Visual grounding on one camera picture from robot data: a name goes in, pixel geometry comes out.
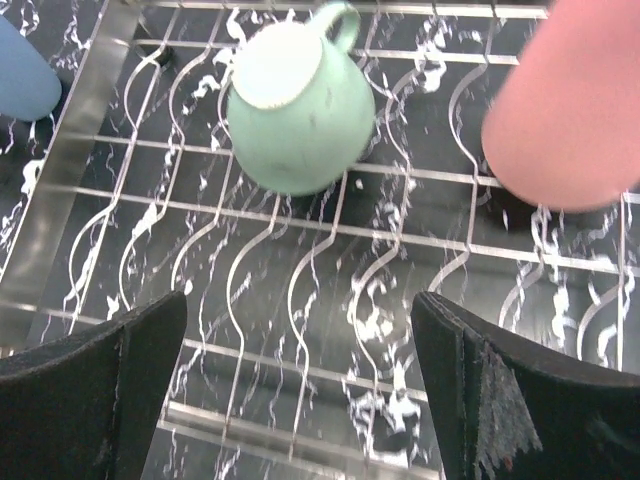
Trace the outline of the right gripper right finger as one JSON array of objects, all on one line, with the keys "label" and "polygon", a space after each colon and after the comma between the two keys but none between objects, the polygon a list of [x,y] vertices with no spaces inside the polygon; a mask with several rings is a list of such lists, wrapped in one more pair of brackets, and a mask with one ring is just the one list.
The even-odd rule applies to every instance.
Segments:
[{"label": "right gripper right finger", "polygon": [[449,479],[636,479],[639,378],[556,352],[434,292],[413,300]]}]

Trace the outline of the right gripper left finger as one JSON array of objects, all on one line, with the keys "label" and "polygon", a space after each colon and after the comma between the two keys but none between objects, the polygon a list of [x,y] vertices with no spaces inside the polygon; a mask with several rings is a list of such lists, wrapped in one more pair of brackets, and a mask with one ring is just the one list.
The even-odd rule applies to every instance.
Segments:
[{"label": "right gripper left finger", "polygon": [[140,478],[187,319],[175,291],[2,359],[2,478]]}]

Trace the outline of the pink plastic cup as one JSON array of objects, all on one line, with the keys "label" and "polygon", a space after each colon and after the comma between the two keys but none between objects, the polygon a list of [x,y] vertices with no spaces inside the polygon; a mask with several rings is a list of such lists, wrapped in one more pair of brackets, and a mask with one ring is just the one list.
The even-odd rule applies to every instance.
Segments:
[{"label": "pink plastic cup", "polygon": [[482,125],[510,193],[551,210],[594,210],[639,181],[639,3],[557,1]]}]

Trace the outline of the blue plastic cup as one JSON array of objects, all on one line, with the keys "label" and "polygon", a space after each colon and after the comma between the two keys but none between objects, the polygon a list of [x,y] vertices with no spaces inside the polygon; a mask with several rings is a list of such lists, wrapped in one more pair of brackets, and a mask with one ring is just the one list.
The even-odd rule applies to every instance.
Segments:
[{"label": "blue plastic cup", "polygon": [[49,116],[62,96],[55,71],[33,45],[1,17],[1,114],[34,122]]}]

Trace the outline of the green ceramic cup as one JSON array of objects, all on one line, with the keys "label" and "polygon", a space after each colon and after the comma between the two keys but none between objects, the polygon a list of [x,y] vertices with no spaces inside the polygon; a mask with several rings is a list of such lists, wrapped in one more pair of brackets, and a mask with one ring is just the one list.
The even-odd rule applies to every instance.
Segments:
[{"label": "green ceramic cup", "polygon": [[344,1],[304,23],[261,28],[236,53],[227,100],[233,152],[264,189],[325,189],[353,166],[375,124],[372,89],[350,53],[360,14]]}]

